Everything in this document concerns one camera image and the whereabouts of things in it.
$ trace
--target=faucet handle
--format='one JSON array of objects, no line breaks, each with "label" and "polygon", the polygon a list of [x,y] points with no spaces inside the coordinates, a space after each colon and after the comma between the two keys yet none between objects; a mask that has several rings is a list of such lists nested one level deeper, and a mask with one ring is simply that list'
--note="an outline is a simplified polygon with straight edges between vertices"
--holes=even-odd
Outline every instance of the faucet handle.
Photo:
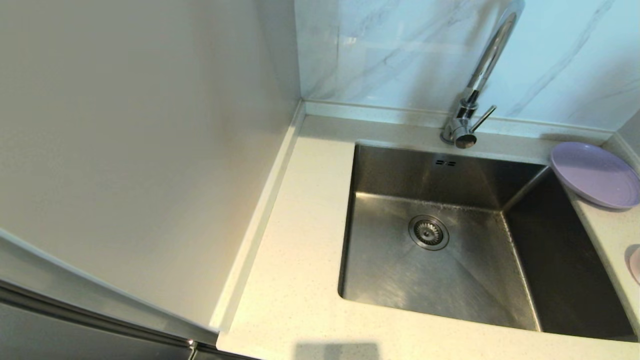
[{"label": "faucet handle", "polygon": [[476,129],[480,127],[480,125],[482,125],[482,123],[486,120],[486,118],[488,118],[489,116],[491,116],[491,114],[497,109],[498,107],[496,105],[491,105],[491,107],[489,108],[489,110],[486,111],[486,113],[484,113],[484,115],[482,115],[480,117],[480,119],[471,127],[470,132],[471,133],[475,133]]}]

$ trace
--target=white wall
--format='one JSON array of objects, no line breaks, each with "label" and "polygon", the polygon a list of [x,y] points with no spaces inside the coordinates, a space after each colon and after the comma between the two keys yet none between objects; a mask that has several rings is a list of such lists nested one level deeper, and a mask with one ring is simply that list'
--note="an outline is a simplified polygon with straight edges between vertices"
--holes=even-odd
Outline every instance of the white wall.
[{"label": "white wall", "polygon": [[207,325],[300,97],[293,0],[5,0],[0,49],[0,227]]},{"label": "white wall", "polygon": [[618,130],[622,139],[640,156],[640,111]]},{"label": "white wall", "polygon": [[[640,2],[525,1],[479,111],[617,130],[640,108]],[[449,111],[508,3],[296,0],[302,95]]]}]

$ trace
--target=refrigerator door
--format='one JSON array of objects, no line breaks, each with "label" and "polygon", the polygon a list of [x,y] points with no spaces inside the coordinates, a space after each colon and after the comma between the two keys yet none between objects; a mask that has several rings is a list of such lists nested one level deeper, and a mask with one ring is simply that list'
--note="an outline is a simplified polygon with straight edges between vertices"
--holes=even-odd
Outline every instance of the refrigerator door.
[{"label": "refrigerator door", "polygon": [[188,346],[169,345],[79,325],[0,303],[3,359],[188,360]]},{"label": "refrigerator door", "polygon": [[211,329],[196,326],[98,282],[0,229],[0,287],[2,283],[98,315],[194,339],[199,343],[215,344],[218,337]]}]

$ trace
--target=stainless steel sink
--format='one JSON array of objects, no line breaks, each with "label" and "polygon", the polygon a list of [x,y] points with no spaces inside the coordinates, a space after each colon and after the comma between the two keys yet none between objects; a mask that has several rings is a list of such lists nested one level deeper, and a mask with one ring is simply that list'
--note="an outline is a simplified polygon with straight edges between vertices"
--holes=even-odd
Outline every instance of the stainless steel sink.
[{"label": "stainless steel sink", "polygon": [[543,165],[357,145],[339,293],[473,322],[637,339]]}]

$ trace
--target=faucet spout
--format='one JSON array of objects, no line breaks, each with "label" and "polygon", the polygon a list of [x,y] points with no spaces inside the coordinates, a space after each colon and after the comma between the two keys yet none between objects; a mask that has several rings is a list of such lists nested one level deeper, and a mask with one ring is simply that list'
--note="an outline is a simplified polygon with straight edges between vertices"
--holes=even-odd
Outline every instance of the faucet spout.
[{"label": "faucet spout", "polygon": [[[445,143],[455,145],[459,148],[466,149],[476,143],[476,137],[473,133],[482,124],[488,115],[470,125],[470,120],[478,108],[478,97],[486,84],[487,79],[491,75],[495,64],[498,62],[504,47],[520,19],[522,10],[524,9],[524,0],[512,0],[507,8],[500,16],[496,27],[494,28],[489,41],[484,49],[476,69],[471,75],[467,87],[462,92],[457,111],[447,121],[444,130],[440,134],[440,138]],[[458,137],[463,136],[464,139],[458,141]]]}]

